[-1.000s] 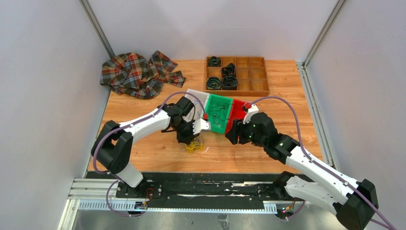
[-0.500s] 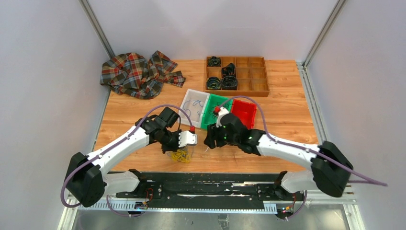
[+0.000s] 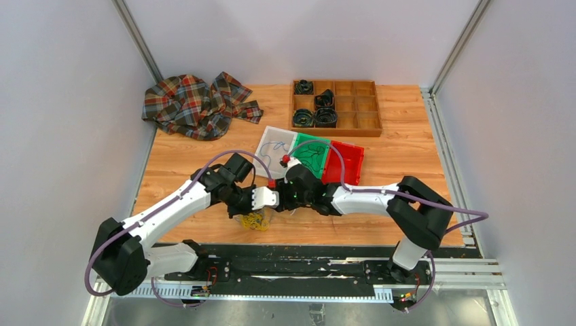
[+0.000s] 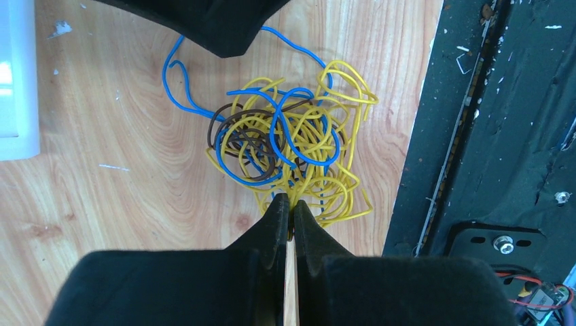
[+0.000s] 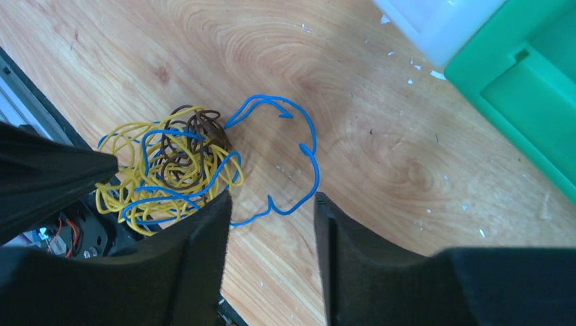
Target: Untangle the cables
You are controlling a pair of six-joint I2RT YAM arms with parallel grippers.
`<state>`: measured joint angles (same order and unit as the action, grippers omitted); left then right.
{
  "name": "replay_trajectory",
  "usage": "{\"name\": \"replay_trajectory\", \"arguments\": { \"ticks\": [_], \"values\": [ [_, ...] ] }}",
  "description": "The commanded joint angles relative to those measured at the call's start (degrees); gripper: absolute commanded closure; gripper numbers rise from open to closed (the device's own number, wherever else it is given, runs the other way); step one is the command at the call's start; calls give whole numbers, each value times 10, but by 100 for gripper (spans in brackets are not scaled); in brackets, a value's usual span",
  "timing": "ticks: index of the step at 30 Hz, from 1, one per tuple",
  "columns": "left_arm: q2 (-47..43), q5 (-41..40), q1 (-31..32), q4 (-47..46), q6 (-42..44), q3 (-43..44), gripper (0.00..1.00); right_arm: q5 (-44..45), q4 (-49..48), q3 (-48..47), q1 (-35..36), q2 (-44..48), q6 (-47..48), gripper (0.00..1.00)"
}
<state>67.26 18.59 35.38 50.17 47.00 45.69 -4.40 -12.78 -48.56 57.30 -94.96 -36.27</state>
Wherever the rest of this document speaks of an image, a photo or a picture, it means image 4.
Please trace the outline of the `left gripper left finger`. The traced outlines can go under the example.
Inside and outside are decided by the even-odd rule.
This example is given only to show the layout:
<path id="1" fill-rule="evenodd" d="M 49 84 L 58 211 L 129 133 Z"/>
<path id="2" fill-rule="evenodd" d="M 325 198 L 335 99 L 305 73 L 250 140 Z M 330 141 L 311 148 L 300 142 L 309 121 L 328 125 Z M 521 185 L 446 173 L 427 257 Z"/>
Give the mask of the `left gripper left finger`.
<path id="1" fill-rule="evenodd" d="M 289 200 L 224 249 L 94 251 L 63 283 L 47 325 L 282 325 Z"/>

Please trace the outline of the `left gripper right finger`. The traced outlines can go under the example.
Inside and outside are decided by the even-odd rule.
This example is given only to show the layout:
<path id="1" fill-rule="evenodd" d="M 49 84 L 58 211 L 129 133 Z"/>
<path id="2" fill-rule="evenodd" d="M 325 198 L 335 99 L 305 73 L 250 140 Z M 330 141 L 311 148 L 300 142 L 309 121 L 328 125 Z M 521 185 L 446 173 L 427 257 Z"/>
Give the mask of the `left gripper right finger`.
<path id="1" fill-rule="evenodd" d="M 293 208 L 300 325 L 515 325 L 494 271 L 477 259 L 357 257 Z"/>

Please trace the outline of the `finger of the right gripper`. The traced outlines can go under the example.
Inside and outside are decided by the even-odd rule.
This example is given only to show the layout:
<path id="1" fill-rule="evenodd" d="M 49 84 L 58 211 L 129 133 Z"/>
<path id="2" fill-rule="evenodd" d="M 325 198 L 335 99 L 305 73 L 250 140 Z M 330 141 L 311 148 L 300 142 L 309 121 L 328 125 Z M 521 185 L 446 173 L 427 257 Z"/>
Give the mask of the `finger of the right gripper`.
<path id="1" fill-rule="evenodd" d="M 242 56 L 288 0 L 102 0 L 172 29 L 220 58 Z"/>

